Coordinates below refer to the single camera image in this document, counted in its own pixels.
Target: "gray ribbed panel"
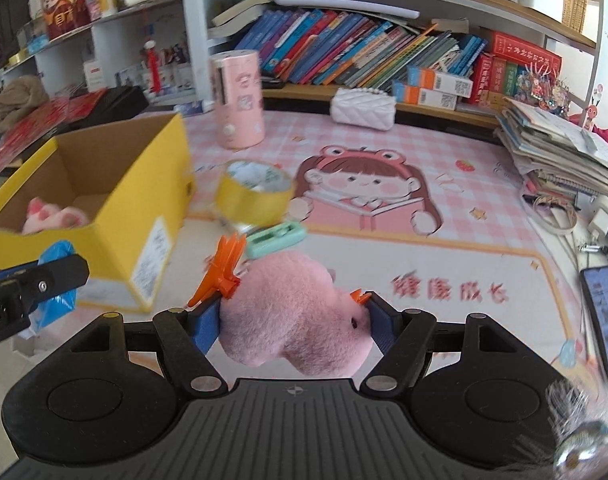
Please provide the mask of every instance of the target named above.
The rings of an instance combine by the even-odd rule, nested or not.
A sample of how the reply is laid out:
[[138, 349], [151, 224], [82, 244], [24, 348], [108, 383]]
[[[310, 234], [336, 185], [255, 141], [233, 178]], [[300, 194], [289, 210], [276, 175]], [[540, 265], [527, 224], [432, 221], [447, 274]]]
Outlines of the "gray ribbed panel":
[[[293, 395], [293, 387], [302, 391]], [[501, 480], [426, 444], [394, 402], [349, 380], [242, 380], [194, 400], [173, 430], [132, 458], [64, 468], [20, 460], [4, 480]]]

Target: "roll of tape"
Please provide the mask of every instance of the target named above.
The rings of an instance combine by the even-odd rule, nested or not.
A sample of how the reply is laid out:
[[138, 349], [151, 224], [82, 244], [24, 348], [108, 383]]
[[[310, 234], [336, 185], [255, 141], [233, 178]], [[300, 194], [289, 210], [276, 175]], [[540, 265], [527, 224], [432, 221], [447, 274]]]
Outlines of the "roll of tape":
[[270, 227], [281, 222], [293, 197], [293, 179], [280, 168], [233, 160], [219, 181], [215, 205], [232, 223]]

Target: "brown hair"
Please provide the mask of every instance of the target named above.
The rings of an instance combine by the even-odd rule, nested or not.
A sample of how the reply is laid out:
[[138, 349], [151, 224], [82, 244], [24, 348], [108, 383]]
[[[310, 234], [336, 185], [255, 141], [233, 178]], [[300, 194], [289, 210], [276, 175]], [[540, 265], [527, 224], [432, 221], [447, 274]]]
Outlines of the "brown hair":
[[[323, 167], [317, 169], [323, 173], [346, 171], [349, 173], [362, 173], [378, 176], [399, 176], [405, 180], [407, 176], [400, 170], [400, 166], [403, 166], [408, 171], [410, 176], [419, 180], [420, 183], [420, 189], [412, 193], [413, 198], [424, 199], [424, 208], [428, 213], [433, 215], [435, 223], [437, 224], [437, 229], [441, 227], [443, 220], [439, 214], [439, 211], [437, 210], [437, 207], [433, 203], [433, 200], [431, 200], [431, 197], [429, 196], [428, 186], [426, 186], [426, 179], [418, 168], [410, 166], [409, 164], [395, 165], [386, 162], [384, 159], [376, 160], [371, 157], [359, 156], [359, 153], [364, 152], [375, 153], [367, 152], [367, 150], [348, 151], [354, 153], [354, 156], [343, 156], [341, 158], [336, 158], [335, 160], [330, 161], [328, 164], [325, 164]], [[317, 165], [325, 158], [325, 155], [311, 156], [299, 165], [297, 176], [295, 178], [297, 186], [295, 188], [295, 197], [303, 196], [306, 191], [310, 190], [310, 184], [305, 178], [305, 173], [308, 170], [316, 168]]]

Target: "pink checkered tablecloth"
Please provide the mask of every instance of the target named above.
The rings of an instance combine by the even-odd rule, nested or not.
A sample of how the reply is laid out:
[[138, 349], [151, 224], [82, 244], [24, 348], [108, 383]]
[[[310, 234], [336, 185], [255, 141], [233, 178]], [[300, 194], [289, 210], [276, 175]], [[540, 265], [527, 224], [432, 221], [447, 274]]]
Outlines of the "pink checkered tablecloth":
[[443, 218], [431, 237], [536, 251], [553, 269], [567, 310], [579, 312], [577, 297], [522, 209], [520, 177], [503, 147], [401, 124], [376, 132], [317, 114], [266, 111], [264, 118], [266, 139], [240, 152], [218, 145], [214, 114], [185, 120], [197, 183], [191, 213], [199, 215], [212, 203], [222, 165], [229, 160], [262, 160], [295, 177], [300, 164], [319, 156], [325, 146], [391, 150], [423, 173]]

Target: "stack of papers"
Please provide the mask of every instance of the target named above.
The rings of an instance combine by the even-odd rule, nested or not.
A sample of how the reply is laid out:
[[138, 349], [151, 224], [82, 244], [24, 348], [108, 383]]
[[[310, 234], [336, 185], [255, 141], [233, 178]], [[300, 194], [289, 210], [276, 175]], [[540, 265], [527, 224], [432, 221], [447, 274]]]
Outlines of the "stack of papers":
[[608, 196], [608, 143], [549, 112], [506, 100], [496, 133], [522, 174], [548, 194]]

